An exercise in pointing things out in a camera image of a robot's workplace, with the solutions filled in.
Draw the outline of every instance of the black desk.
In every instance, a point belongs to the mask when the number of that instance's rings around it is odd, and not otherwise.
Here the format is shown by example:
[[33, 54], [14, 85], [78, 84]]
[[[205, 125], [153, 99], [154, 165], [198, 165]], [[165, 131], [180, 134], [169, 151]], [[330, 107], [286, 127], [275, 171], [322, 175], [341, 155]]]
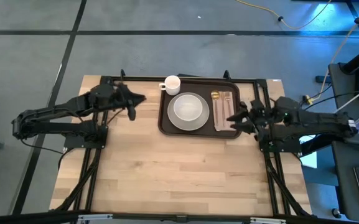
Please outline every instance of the black desk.
[[[337, 64], [329, 65], [334, 95], [355, 91], [355, 76], [344, 74]], [[344, 105], [355, 95], [349, 94], [335, 99], [337, 108]], [[346, 111], [353, 119], [359, 118], [359, 99], [356, 99], [341, 111]], [[359, 188], [353, 167], [359, 166], [359, 135], [346, 140], [348, 144], [333, 142], [335, 168], [338, 177], [338, 204], [347, 218], [359, 221]]]
[[[329, 65], [329, 73], [332, 80], [334, 95], [339, 95], [343, 93], [350, 93], [355, 91], [355, 76], [346, 75], [341, 70], [337, 64]], [[339, 96], [335, 99], [335, 104], [337, 108], [344, 105], [347, 101], [352, 99], [355, 95], [348, 94], [345, 96]], [[348, 106], [344, 107], [341, 111], [348, 112], [349, 116], [354, 120], [359, 118], [359, 99], [355, 99]], [[359, 144], [359, 134], [353, 138], [347, 139], [350, 143]]]
[[359, 188], [353, 167], [359, 166], [357, 145], [333, 142], [332, 148], [338, 176], [338, 204], [348, 219], [359, 221]]

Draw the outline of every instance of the wooden table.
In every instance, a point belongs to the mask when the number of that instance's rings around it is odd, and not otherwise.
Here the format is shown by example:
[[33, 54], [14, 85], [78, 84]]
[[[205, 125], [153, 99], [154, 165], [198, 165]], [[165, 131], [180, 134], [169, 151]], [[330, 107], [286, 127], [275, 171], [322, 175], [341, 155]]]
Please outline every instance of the wooden table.
[[[84, 76], [80, 94], [100, 82]], [[280, 80], [267, 80], [272, 99], [284, 95]], [[252, 135], [234, 140], [166, 136], [157, 127], [161, 91], [158, 82], [126, 82], [146, 95], [136, 107], [135, 121], [119, 114], [109, 125], [102, 150], [91, 210], [108, 213], [271, 216], [263, 154]], [[238, 84], [240, 98], [250, 106], [252, 84]], [[80, 176], [84, 149], [67, 154], [55, 184], [51, 208], [59, 206]], [[286, 185], [311, 213], [300, 162], [281, 153]], [[85, 186], [80, 208], [84, 208]], [[276, 186], [279, 211], [283, 212]]]

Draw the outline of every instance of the brown tray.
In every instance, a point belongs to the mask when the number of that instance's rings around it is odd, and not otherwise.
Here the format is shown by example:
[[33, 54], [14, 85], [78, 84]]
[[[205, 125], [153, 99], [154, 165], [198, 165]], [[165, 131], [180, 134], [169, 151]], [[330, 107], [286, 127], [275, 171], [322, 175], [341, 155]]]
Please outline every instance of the brown tray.
[[214, 118], [212, 110], [211, 91], [231, 91], [233, 94], [233, 103], [235, 111], [239, 110], [240, 92], [239, 88], [230, 81], [210, 81], [210, 80], [194, 80], [194, 79], [180, 79], [179, 93], [196, 93], [200, 95], [208, 103], [210, 108], [210, 116], [207, 122], [199, 129], [194, 131], [184, 131], [175, 127], [168, 118], [167, 107], [174, 96], [168, 95], [165, 91], [161, 91], [160, 112], [159, 112], [159, 129], [162, 133], [171, 136], [196, 136], [206, 138], [222, 138], [234, 139], [237, 138], [241, 131], [216, 131], [214, 128]]

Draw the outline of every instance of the white bowl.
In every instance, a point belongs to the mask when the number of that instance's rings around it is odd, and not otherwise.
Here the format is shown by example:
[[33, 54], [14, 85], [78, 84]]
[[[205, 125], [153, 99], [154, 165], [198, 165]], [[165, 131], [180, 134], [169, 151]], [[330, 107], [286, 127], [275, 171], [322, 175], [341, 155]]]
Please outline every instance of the white bowl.
[[169, 102], [167, 113], [175, 127], [184, 131], [194, 131], [207, 122], [210, 108], [200, 95], [181, 93]]

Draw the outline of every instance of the coffee cup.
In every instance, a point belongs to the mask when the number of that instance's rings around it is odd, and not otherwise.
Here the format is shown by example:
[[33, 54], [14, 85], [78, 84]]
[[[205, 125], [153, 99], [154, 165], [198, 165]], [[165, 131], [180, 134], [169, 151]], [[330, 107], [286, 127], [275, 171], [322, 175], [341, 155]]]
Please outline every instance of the coffee cup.
[[170, 75], [159, 86], [161, 90], [166, 91], [171, 96], [175, 96], [180, 90], [180, 79], [176, 75]]

